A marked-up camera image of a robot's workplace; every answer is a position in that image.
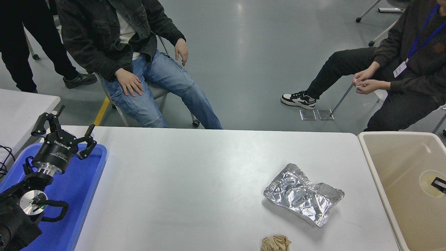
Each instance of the person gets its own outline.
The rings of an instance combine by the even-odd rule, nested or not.
[[[23,26],[42,46],[53,62],[55,71],[63,76],[69,89],[96,82],[94,74],[81,74],[71,64],[60,40],[53,15],[45,0],[0,1],[0,51],[3,62],[23,92],[37,93],[29,66],[29,50]]]
[[[413,0],[379,47],[335,52],[310,86],[282,103],[314,109],[341,76],[354,74],[359,94],[387,90],[364,131],[398,131],[446,102],[446,0]]]
[[[168,127],[147,81],[180,96],[206,129],[222,129],[203,90],[183,68],[184,35],[157,0],[57,0],[62,39],[76,62],[98,73],[113,101],[142,127]],[[157,49],[158,34],[175,59]]]

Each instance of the cable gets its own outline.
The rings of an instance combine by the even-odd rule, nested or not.
[[[14,154],[12,154],[12,149],[10,147],[0,145],[0,148],[3,148],[8,152],[8,155],[3,160],[3,162],[0,162],[0,179],[1,179],[1,178],[3,178],[3,176],[5,176],[8,173],[8,170],[6,169],[6,164],[5,164],[6,161],[8,160],[8,158],[10,156],[12,156],[12,159],[14,161],[16,161],[16,157],[14,157]]]

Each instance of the blue jeans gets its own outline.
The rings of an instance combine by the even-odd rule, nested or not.
[[[168,128],[158,105],[153,99],[146,81],[157,84],[169,92],[180,96],[187,108],[206,129],[222,129],[203,90],[192,80],[187,71],[174,59],[158,50],[152,63],[147,65],[142,54],[132,61],[133,74],[140,80],[144,89],[142,95],[126,96],[118,79],[108,82],[101,78],[111,99],[128,116],[134,118],[142,127]]]

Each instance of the black sneaker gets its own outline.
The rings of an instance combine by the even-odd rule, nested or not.
[[[94,74],[82,74],[79,73],[78,77],[75,79],[67,80],[65,77],[62,78],[65,82],[65,86],[68,89],[73,89],[79,85],[89,85],[97,81]]]
[[[306,91],[301,91],[295,94],[284,94],[280,101],[285,105],[300,106],[307,110],[313,110],[316,106],[316,100],[306,94]]]

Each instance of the man's right hand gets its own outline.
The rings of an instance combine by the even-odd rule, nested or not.
[[[379,68],[380,65],[377,62],[373,62],[366,70],[356,73],[352,80],[353,85],[356,86],[357,83],[370,79]]]
[[[122,85],[124,94],[128,96],[128,92],[132,97],[136,97],[135,90],[139,96],[142,95],[144,89],[141,86],[141,80],[133,73],[120,68],[115,72],[116,78],[118,78],[119,83]]]

